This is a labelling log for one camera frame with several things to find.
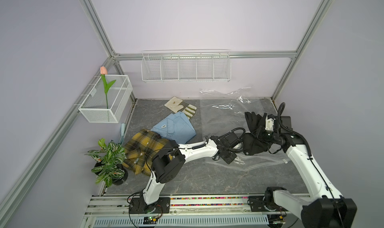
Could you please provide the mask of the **light blue shirt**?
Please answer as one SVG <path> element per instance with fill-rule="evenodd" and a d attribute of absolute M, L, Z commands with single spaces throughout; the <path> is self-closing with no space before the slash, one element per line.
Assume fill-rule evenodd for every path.
<path fill-rule="evenodd" d="M 151 131 L 179 144 L 186 144 L 197 134 L 188 117 L 182 112 L 168 115 L 153 126 Z"/>

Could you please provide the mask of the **black shirt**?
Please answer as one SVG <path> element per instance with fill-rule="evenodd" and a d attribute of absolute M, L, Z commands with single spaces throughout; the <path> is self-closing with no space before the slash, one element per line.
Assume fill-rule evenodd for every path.
<path fill-rule="evenodd" d="M 249 132 L 246 132 L 242 138 L 243 140 L 243 153 L 245 155 L 255 155 L 258 153 L 266 152 L 268 144 L 257 139 L 256 131 L 260 127 L 265 127 L 267 114 L 263 116 L 255 112 L 245 112 L 245 120 Z"/>

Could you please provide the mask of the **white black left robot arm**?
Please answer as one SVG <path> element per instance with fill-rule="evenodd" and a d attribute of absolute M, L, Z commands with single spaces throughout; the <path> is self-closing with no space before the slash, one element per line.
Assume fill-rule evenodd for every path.
<path fill-rule="evenodd" d="M 211 136 L 205 141 L 192 144 L 178 144 L 169 141 L 152 158 L 151 176 L 143 191 L 133 195 L 129 202 L 131 214 L 167 214 L 170 211 L 170 198 L 161 198 L 166 183 L 172 181 L 183 165 L 201 158 L 222 159 L 232 163 L 237 153 L 243 151 L 242 141 L 245 129 L 235 128 L 222 136 Z"/>

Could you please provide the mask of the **clear plastic vacuum bag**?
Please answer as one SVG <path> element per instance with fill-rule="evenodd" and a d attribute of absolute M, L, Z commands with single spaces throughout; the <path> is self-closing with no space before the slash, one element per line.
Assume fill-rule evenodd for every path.
<path fill-rule="evenodd" d="M 245 112 L 255 112 L 276 115 L 277 111 L 270 98 L 252 97 L 249 87 L 224 94 L 211 89 L 200 90 L 200 112 L 202 117 L 203 137 L 221 136 L 234 128 L 248 129 Z M 248 172 L 257 168 L 285 164 L 283 159 L 291 161 L 282 151 L 277 154 L 262 152 L 247 156 L 243 152 L 237 158 L 226 164 L 222 159 L 214 161 L 210 158 L 206 162 L 226 169 Z"/>

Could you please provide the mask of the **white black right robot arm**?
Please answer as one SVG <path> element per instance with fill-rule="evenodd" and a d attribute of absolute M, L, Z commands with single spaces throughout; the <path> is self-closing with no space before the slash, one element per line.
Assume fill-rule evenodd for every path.
<path fill-rule="evenodd" d="M 263 205 L 269 211 L 283 208 L 306 228 L 350 228 L 357 213 L 352 199 L 344 198 L 316 162 L 307 140 L 290 127 L 288 116 L 245 113 L 250 142 L 259 151 L 277 144 L 293 162 L 310 195 L 306 201 L 281 187 L 268 187 Z"/>

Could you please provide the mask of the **yellow plaid shirt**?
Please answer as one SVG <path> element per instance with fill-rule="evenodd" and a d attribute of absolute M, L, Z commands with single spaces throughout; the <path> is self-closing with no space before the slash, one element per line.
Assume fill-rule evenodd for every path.
<path fill-rule="evenodd" d="M 141 129 L 124 146 L 126 159 L 122 166 L 135 175 L 143 174 L 150 177 L 152 158 L 169 141 L 156 132 Z"/>

